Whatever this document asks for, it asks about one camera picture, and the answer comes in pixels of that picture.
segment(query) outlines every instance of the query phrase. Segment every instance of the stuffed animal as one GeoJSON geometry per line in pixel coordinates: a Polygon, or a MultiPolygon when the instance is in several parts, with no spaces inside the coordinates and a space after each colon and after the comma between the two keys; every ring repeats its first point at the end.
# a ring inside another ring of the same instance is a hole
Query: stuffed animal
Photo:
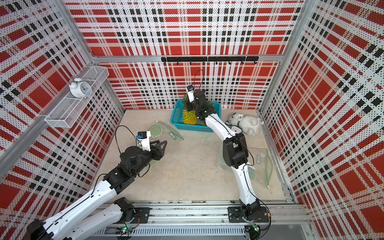
{"type": "Polygon", "coordinates": [[[262,122],[260,118],[257,117],[244,116],[244,114],[234,113],[229,117],[229,120],[226,121],[225,124],[237,126],[248,135],[256,135],[261,128],[262,122]]]}

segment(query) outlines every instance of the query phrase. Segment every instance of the white alarm clock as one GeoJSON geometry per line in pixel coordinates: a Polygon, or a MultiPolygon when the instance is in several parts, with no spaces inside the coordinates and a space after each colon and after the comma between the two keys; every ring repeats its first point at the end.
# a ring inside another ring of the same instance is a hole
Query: white alarm clock
{"type": "Polygon", "coordinates": [[[81,78],[75,78],[69,86],[72,95],[77,98],[89,97],[92,94],[91,86],[81,78]]]}

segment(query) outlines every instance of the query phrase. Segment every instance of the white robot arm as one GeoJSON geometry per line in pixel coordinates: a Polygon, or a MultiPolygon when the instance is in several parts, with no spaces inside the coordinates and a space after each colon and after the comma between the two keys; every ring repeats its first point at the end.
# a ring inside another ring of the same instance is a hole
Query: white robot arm
{"type": "Polygon", "coordinates": [[[164,156],[167,141],[149,142],[151,133],[138,132],[136,138],[141,148],[131,146],[120,154],[120,163],[105,174],[103,180],[96,184],[84,196],[69,207],[45,222],[35,219],[27,227],[26,240],[83,240],[98,229],[119,220],[130,221],[135,216],[133,205],[126,199],[116,200],[104,211],[85,219],[97,207],[118,195],[128,187],[135,177],[153,159],[164,156]]]}
{"type": "Polygon", "coordinates": [[[194,91],[192,85],[187,87],[188,111],[195,110],[197,118],[210,127],[223,141],[223,158],[235,174],[237,186],[240,191],[241,212],[245,220],[253,220],[260,209],[259,199],[252,189],[248,174],[248,148],[242,133],[237,134],[228,128],[218,117],[216,112],[208,107],[205,91],[194,91]]]}

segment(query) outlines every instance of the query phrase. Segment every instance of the plaid wall panel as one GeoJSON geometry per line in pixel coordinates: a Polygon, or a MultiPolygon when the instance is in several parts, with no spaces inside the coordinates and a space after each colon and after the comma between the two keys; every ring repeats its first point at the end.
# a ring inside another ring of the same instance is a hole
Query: plaid wall panel
{"type": "Polygon", "coordinates": [[[301,1],[65,0],[96,56],[280,54],[301,1]]]}
{"type": "Polygon", "coordinates": [[[207,99],[223,108],[258,109],[277,62],[254,63],[102,63],[126,109],[173,108],[186,86],[207,90],[207,99]],[[202,69],[206,74],[196,72],[202,69]]]}
{"type": "Polygon", "coordinates": [[[384,238],[384,1],[317,1],[265,117],[324,239],[384,238]]]}
{"type": "Polygon", "coordinates": [[[22,239],[87,192],[122,114],[101,86],[70,129],[47,127],[0,181],[0,239],[22,239]]]}
{"type": "Polygon", "coordinates": [[[0,155],[88,63],[54,1],[0,3],[0,155]]]}

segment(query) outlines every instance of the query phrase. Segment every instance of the black cable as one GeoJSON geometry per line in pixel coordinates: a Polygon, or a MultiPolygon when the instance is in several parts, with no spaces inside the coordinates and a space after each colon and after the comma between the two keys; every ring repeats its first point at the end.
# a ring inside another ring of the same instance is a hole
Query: black cable
{"type": "MultiPolygon", "coordinates": [[[[246,185],[247,185],[247,188],[248,188],[249,192],[250,192],[256,199],[258,199],[258,198],[252,193],[251,189],[250,189],[249,186],[248,186],[248,182],[247,182],[247,178],[245,177],[244,169],[243,169],[243,173],[244,173],[245,183],[246,183],[246,185]]],[[[268,214],[269,214],[269,224],[268,224],[268,227],[266,227],[266,228],[260,228],[261,231],[266,230],[266,232],[263,234],[263,236],[264,236],[264,235],[268,232],[269,227],[271,226],[272,218],[271,218],[271,212],[269,211],[268,206],[267,206],[263,201],[261,201],[261,202],[262,202],[262,204],[264,204],[264,205],[266,206],[267,211],[268,211],[268,214]]]]}
{"type": "MultiPolygon", "coordinates": [[[[196,73],[195,73],[195,76],[194,76],[194,78],[193,78],[193,83],[194,83],[194,84],[195,84],[195,81],[196,81],[196,74],[197,74],[199,71],[202,71],[202,72],[203,72],[203,77],[204,77],[204,75],[205,75],[205,72],[204,72],[203,69],[199,69],[199,70],[197,70],[196,73]]],[[[201,87],[201,84],[202,84],[202,83],[203,83],[203,78],[201,78],[201,82],[200,82],[199,90],[198,90],[197,92],[200,92],[200,87],[201,87]]]]}
{"type": "MultiPolygon", "coordinates": [[[[220,123],[220,124],[226,129],[226,131],[228,132],[228,134],[231,135],[231,133],[228,131],[228,129],[227,129],[227,128],[226,128],[220,121],[218,121],[218,120],[217,120],[216,118],[214,118],[214,117],[212,117],[212,118],[215,119],[218,123],[220,123]]],[[[244,171],[244,167],[245,167],[245,166],[247,166],[247,165],[249,165],[249,166],[253,166],[253,165],[255,164],[255,159],[253,158],[253,154],[248,150],[248,148],[246,147],[246,145],[243,144],[243,146],[244,146],[244,147],[247,149],[247,151],[251,154],[252,161],[253,161],[253,164],[252,164],[252,165],[251,165],[251,164],[245,164],[245,165],[243,166],[243,173],[244,173],[245,183],[247,184],[247,188],[248,188],[249,192],[250,192],[256,199],[258,199],[258,198],[252,193],[251,189],[249,188],[249,186],[248,186],[248,182],[247,182],[247,178],[245,177],[245,171],[244,171]]],[[[267,206],[263,201],[261,201],[261,202],[266,206],[269,215],[271,215],[271,212],[269,211],[268,206],[267,206]]],[[[272,220],[271,220],[271,216],[269,216],[269,224],[268,224],[268,227],[266,227],[266,228],[264,228],[264,229],[260,228],[261,231],[266,230],[266,232],[263,234],[263,236],[268,232],[269,227],[271,226],[271,222],[272,222],[272,220]]]]}
{"type": "Polygon", "coordinates": [[[53,225],[53,223],[51,223],[51,225],[49,225],[48,227],[47,227],[47,229],[44,231],[44,232],[42,232],[41,234],[40,234],[40,236],[37,238],[37,240],[40,240],[40,238],[44,235],[44,233],[47,233],[48,234],[48,229],[51,227],[53,225]]]}
{"type": "Polygon", "coordinates": [[[137,139],[136,139],[136,136],[131,132],[131,130],[127,127],[127,126],[124,126],[124,125],[119,125],[116,129],[115,129],[115,141],[116,141],[116,145],[118,147],[118,150],[119,150],[119,153],[121,154],[121,151],[120,151],[120,148],[119,148],[119,144],[118,144],[118,139],[117,139],[117,130],[119,127],[125,127],[126,129],[128,129],[128,131],[130,131],[130,133],[132,134],[132,136],[135,138],[135,143],[137,145],[137,139]]]}
{"type": "Polygon", "coordinates": [[[149,171],[149,169],[151,168],[151,165],[150,164],[148,164],[148,169],[147,169],[147,171],[144,173],[144,175],[143,176],[145,176],[146,174],[147,174],[147,172],[149,171]]]}
{"type": "MultiPolygon", "coordinates": [[[[57,222],[58,220],[60,220],[60,219],[62,219],[63,218],[63,216],[65,216],[68,212],[70,212],[72,209],[74,209],[75,207],[77,207],[78,205],[80,205],[80,204],[82,204],[85,200],[87,200],[89,198],[89,196],[88,197],[86,197],[83,201],[81,201],[81,202],[79,202],[78,204],[76,204],[76,206],[74,206],[73,208],[71,208],[70,210],[68,210],[66,213],[64,213],[61,217],[59,217],[58,219],[56,219],[55,221],[53,221],[53,223],[55,223],[55,222],[57,222]]],[[[45,231],[37,238],[37,240],[39,240],[43,235],[44,235],[44,233],[47,233],[48,234],[48,229],[53,225],[53,223],[51,223],[51,225],[49,225],[48,227],[47,227],[47,229],[45,229],[45,231]]]]}
{"type": "Polygon", "coordinates": [[[127,224],[124,222],[124,224],[125,224],[125,227],[127,228],[127,237],[129,237],[129,231],[128,231],[128,226],[127,226],[127,224]]]}
{"type": "Polygon", "coordinates": [[[97,177],[97,179],[96,179],[96,183],[95,183],[95,187],[93,188],[93,191],[91,192],[91,197],[93,196],[93,192],[94,192],[95,189],[96,189],[97,182],[98,182],[99,177],[100,177],[101,175],[107,175],[107,173],[102,173],[102,174],[100,174],[100,175],[97,177]]]}
{"type": "Polygon", "coordinates": [[[268,224],[268,227],[266,227],[266,228],[264,228],[264,229],[260,228],[260,230],[262,230],[262,231],[267,230],[267,231],[268,231],[268,229],[269,229],[269,227],[271,226],[271,223],[272,223],[271,212],[269,211],[268,206],[267,206],[263,201],[261,201],[261,202],[262,202],[263,205],[266,206],[266,209],[268,210],[268,214],[269,214],[269,224],[268,224]]]}
{"type": "Polygon", "coordinates": [[[228,129],[219,121],[219,120],[217,120],[216,118],[214,118],[213,116],[211,116],[213,119],[215,119],[216,120],[216,122],[218,122],[218,123],[220,123],[223,127],[224,127],[224,129],[228,132],[228,134],[230,135],[230,136],[232,136],[232,134],[228,131],[228,129]]]}
{"type": "MultiPolygon", "coordinates": [[[[228,134],[229,135],[231,135],[232,136],[232,134],[228,131],[228,129],[220,122],[220,121],[218,121],[216,118],[214,118],[214,117],[212,117],[213,119],[215,119],[218,123],[220,123],[224,128],[225,128],[225,130],[228,132],[228,134]]],[[[252,165],[251,164],[246,164],[246,165],[250,165],[250,166],[254,166],[255,165],[255,159],[253,158],[253,154],[249,151],[249,149],[247,148],[247,146],[242,142],[242,141],[240,141],[240,139],[239,138],[237,138],[238,140],[239,140],[239,142],[247,149],[247,151],[251,154],[251,157],[252,157],[252,165]]]]}

